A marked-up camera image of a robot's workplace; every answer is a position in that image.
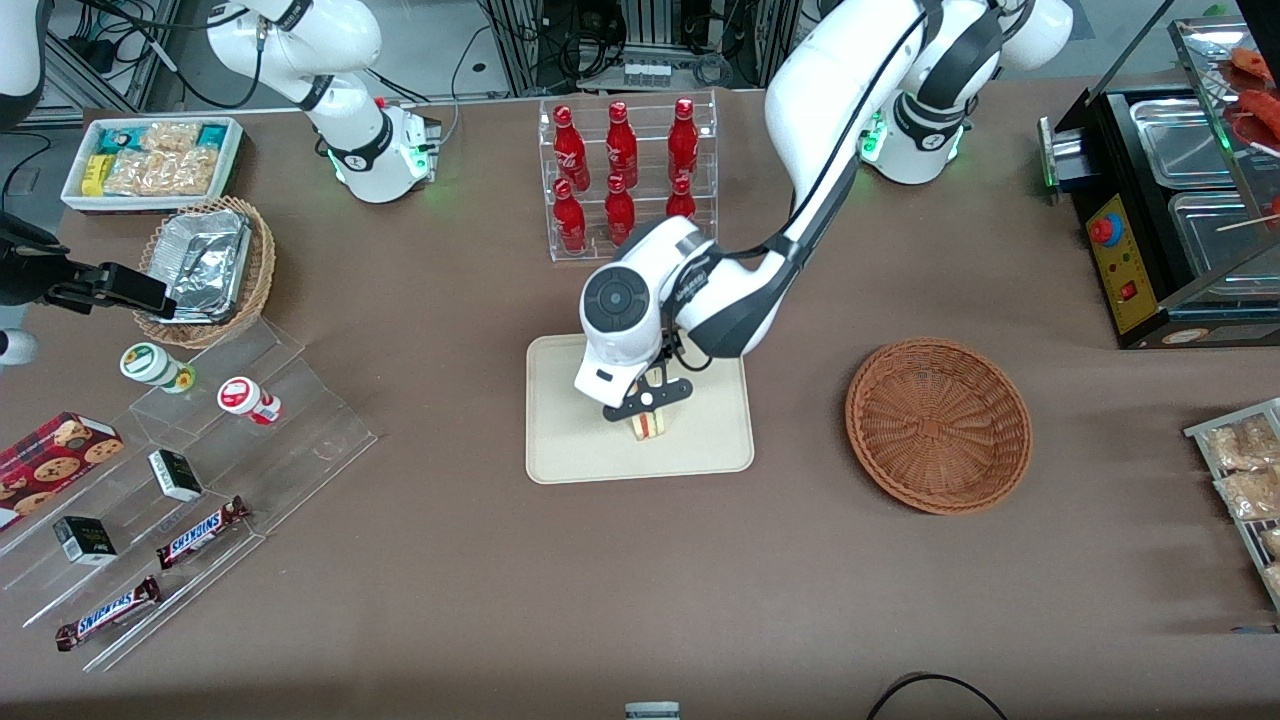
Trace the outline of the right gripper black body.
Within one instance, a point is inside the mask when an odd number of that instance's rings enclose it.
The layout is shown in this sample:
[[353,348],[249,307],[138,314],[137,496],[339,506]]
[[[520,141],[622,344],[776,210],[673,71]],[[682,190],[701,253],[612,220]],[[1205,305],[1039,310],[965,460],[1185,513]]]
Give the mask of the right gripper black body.
[[1,219],[1,305],[41,301],[46,293],[76,278],[69,250],[46,232],[13,217]]

